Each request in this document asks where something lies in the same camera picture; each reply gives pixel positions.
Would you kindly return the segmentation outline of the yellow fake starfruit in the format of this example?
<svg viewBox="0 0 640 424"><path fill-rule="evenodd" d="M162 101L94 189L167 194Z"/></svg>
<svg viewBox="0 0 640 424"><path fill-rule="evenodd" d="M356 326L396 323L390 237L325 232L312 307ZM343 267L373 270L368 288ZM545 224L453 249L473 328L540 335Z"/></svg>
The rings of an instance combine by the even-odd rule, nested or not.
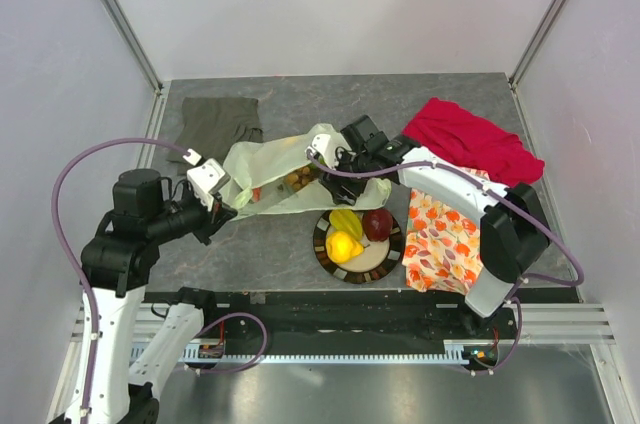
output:
<svg viewBox="0 0 640 424"><path fill-rule="evenodd" d="M335 230L349 234L356 241L360 241L364 236L360 218L350 209L332 210L329 214L329 222Z"/></svg>

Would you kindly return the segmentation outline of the dark red fake apple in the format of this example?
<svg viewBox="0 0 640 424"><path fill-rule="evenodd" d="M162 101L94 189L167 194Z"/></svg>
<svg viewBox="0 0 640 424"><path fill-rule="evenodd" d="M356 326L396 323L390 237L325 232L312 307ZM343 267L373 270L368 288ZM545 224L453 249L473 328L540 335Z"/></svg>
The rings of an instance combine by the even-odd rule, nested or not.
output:
<svg viewBox="0 0 640 424"><path fill-rule="evenodd" d="M386 208L366 211L362 217L362 227L371 242L382 242L389 238L394 219Z"/></svg>

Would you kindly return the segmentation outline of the yellow fake pear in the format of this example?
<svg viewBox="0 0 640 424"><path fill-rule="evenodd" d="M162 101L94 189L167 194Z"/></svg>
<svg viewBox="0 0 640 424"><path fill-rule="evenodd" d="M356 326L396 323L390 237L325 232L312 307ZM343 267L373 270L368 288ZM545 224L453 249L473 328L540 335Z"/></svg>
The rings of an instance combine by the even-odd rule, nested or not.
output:
<svg viewBox="0 0 640 424"><path fill-rule="evenodd" d="M335 231L325 240L328 258L336 264L344 264L364 252L363 245L344 231Z"/></svg>

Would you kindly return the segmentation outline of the pale green plastic bag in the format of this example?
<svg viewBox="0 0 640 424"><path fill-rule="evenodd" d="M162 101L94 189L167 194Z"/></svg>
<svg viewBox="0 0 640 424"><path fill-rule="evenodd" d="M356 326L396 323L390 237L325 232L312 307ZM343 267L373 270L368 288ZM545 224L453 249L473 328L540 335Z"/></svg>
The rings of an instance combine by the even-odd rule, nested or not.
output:
<svg viewBox="0 0 640 424"><path fill-rule="evenodd" d="M283 178L291 171L311 165L306 149L316 134L339 133L330 124L316 124L307 133L265 143L234 144L223 168L230 181L221 191L225 203L235 208L239 220L256 215L296 214L333 209L330 193L314 180L292 192ZM262 188L261 200L252 202L252 190Z"/></svg>

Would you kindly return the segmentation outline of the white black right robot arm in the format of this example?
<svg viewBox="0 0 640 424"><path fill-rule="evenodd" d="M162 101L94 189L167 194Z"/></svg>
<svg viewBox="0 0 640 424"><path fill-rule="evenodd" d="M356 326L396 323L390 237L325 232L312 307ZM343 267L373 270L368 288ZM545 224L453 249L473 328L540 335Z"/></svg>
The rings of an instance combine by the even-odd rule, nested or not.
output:
<svg viewBox="0 0 640 424"><path fill-rule="evenodd" d="M369 179L379 177L427 193L479 229L484 266L458 312L467 336L483 336L516 283L549 247L548 221L536 191L473 176L403 134L390 139L367 115L338 134L315 135L307 157L337 204L354 204Z"/></svg>

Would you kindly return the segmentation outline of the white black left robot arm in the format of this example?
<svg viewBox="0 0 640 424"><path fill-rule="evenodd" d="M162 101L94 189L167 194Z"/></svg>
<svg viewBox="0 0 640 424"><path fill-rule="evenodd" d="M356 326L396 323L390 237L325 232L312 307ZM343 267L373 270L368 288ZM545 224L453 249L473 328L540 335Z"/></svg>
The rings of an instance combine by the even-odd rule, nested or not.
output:
<svg viewBox="0 0 640 424"><path fill-rule="evenodd" d="M173 368L196 335L219 326L211 291L181 288L160 330L137 358L134 329L150 271L161 245L193 235L209 244L236 216L220 190L229 175L213 160L189 170L180 199L166 198L153 169L121 174L112 188L113 208L81 252L90 290L83 296L84 333L72 400L58 423L154 423Z"/></svg>

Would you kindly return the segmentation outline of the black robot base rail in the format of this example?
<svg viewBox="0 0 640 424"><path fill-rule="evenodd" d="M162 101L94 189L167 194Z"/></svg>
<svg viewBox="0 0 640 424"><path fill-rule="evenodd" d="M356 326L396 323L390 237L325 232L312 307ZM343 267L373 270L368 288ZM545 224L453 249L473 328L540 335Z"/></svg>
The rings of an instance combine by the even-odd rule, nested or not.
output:
<svg viewBox="0 0 640 424"><path fill-rule="evenodd" d="M516 335L513 310L484 319L463 297L411 290L218 292L207 324L224 315L211 338L245 353L266 350L436 352L447 341L504 344Z"/></svg>

